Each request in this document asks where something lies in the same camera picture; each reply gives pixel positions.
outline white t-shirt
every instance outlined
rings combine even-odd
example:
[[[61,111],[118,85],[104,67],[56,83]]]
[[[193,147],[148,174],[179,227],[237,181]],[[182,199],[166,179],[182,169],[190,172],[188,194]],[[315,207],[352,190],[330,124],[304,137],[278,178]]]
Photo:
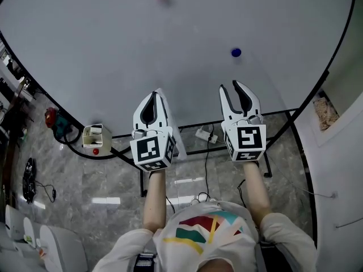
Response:
[[[314,242],[285,215],[267,215],[260,233],[267,242],[283,244],[299,263],[300,271],[315,271]],[[163,271],[198,271],[216,258],[223,258],[234,271],[257,271],[255,246],[259,235],[251,214],[242,206],[219,201],[179,211],[155,234],[146,229],[124,234],[94,272],[126,272],[130,259],[142,253],[151,239]]]

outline gray tile floor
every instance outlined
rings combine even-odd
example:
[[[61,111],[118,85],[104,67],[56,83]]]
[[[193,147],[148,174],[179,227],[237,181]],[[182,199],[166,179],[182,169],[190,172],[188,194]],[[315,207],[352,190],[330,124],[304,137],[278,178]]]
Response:
[[[28,135],[20,145],[14,159],[12,188],[17,193],[18,208],[30,219],[41,224],[63,227],[76,232],[83,241],[90,270],[100,258],[108,253],[122,234],[140,228],[142,207],[145,199],[140,197],[137,170],[118,158],[88,160],[74,154],[67,146],[55,141],[47,129],[44,113],[52,103],[43,95],[32,102],[28,123]],[[274,135],[286,121],[283,114],[265,116],[267,136]],[[222,130],[216,124],[214,133],[222,140]],[[187,151],[206,149],[207,143],[195,137],[195,128],[181,133]],[[81,149],[81,139],[75,144]],[[113,147],[122,150],[129,146],[129,138],[113,141]],[[224,143],[210,144],[210,148]],[[311,210],[308,194],[294,188],[288,177],[297,186],[307,189],[305,173],[298,147],[288,130],[269,150],[273,177],[265,178],[273,210],[287,215],[297,226],[312,235]],[[36,179],[43,184],[53,184],[57,198],[50,203],[44,189],[38,187],[34,202],[28,205],[22,199],[22,177],[29,157],[36,160]],[[190,199],[206,191],[206,154],[189,156],[186,161],[173,161],[167,170],[167,196],[179,210],[188,206]],[[266,172],[265,161],[260,160],[261,172]],[[244,174],[241,164],[232,163],[226,150],[211,152],[207,161],[209,193],[224,201],[242,204],[237,190]],[[120,204],[98,203],[106,197],[120,199]],[[168,216],[172,214],[167,206]]]

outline red object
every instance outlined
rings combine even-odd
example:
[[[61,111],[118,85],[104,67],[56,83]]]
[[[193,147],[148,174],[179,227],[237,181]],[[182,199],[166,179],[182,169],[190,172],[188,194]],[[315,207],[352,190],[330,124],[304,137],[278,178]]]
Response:
[[[45,116],[45,124],[47,125],[48,128],[52,128],[53,125],[56,123],[57,110],[54,108],[48,108],[44,116]]]

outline power strip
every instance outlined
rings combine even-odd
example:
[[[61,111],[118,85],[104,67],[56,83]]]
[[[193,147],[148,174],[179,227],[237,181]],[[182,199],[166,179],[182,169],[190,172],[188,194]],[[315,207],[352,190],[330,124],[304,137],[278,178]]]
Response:
[[[207,141],[208,142],[208,139],[209,139],[209,136],[210,136],[210,133],[207,132],[207,131],[204,131],[202,129],[198,129],[197,130],[197,133],[195,133],[195,136],[204,140],[204,141]],[[213,135],[211,140],[210,140],[210,143],[212,144],[215,144],[217,142],[217,139],[218,139],[218,136],[217,135]]]

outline blue disc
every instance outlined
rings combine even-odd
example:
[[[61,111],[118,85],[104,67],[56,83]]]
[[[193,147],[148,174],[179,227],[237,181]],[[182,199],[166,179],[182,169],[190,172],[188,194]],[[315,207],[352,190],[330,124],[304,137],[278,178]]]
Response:
[[[242,52],[240,51],[239,48],[235,48],[235,49],[232,49],[231,54],[233,57],[239,57],[242,54]]]

